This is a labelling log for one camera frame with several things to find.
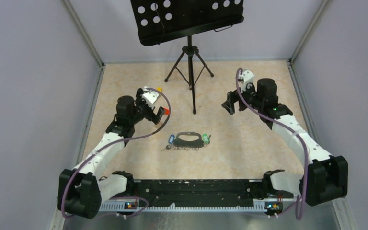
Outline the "blue key tag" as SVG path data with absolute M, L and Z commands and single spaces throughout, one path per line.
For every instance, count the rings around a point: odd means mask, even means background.
M 173 144 L 175 140 L 175 135 L 170 135 L 169 139 L 168 139 L 168 143 L 169 144 Z

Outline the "green key tag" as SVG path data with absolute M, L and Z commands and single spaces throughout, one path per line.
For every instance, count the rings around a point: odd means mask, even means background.
M 203 134 L 202 135 L 202 138 L 203 138 L 203 142 L 208 145 L 210 143 L 210 140 L 209 140 L 209 135 L 207 134 Z

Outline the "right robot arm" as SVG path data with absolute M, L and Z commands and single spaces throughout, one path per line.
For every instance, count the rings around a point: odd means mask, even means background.
M 257 84 L 247 82 L 227 93 L 222 107 L 231 115 L 251 108 L 270 130 L 278 134 L 293 151 L 304 168 L 298 175 L 285 170 L 267 171 L 262 192 L 275 197 L 281 191 L 298 195 L 309 206 L 315 206 L 348 193 L 348 162 L 343 156 L 334 156 L 322 148 L 297 122 L 292 111 L 279 102 L 277 84 L 263 78 Z

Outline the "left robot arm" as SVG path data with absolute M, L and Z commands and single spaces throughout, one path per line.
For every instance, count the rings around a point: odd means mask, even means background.
M 128 174 L 115 173 L 100 180 L 107 165 L 132 140 L 147 138 L 160 132 L 160 126 L 152 133 L 135 137 L 135 125 L 146 119 L 159 124 L 167 116 L 170 118 L 171 104 L 161 91 L 151 88 L 138 88 L 136 96 L 121 96 L 117 99 L 116 113 L 103 137 L 87 157 L 72 169 L 64 169 L 59 175 L 57 208 L 68 219 L 79 216 L 94 218 L 100 206 L 119 194 L 129 198 L 134 193 L 134 185 Z

